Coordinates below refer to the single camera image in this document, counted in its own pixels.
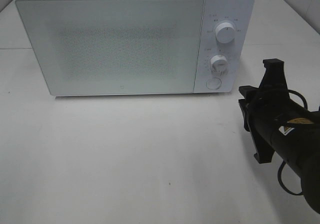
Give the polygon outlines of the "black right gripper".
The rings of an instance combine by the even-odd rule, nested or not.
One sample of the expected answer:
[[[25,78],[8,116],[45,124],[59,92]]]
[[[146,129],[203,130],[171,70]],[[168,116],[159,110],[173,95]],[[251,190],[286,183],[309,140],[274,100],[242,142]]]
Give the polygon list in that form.
[[[272,144],[272,135],[279,131],[281,126],[288,126],[289,129],[297,129],[298,124],[281,123],[262,113],[249,109],[249,103],[257,94],[258,98],[287,102],[290,99],[287,81],[284,72],[284,61],[271,58],[262,61],[265,73],[259,87],[243,85],[238,88],[243,99],[238,103],[244,119],[244,128],[250,132],[256,153],[254,158],[259,164],[266,164],[272,161],[274,152],[279,151],[278,144]]]

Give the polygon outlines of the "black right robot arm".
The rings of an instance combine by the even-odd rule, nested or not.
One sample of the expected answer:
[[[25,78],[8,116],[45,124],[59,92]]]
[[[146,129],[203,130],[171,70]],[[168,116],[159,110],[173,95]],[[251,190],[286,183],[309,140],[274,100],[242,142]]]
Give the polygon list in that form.
[[[295,193],[283,183],[282,171],[288,165],[300,178],[301,192],[307,204],[320,211],[320,112],[309,111],[299,92],[288,89],[284,62],[264,59],[264,76],[258,87],[239,87],[243,96],[238,103],[244,129],[250,132],[259,164],[272,161],[274,153],[282,158],[277,171],[281,188]]]

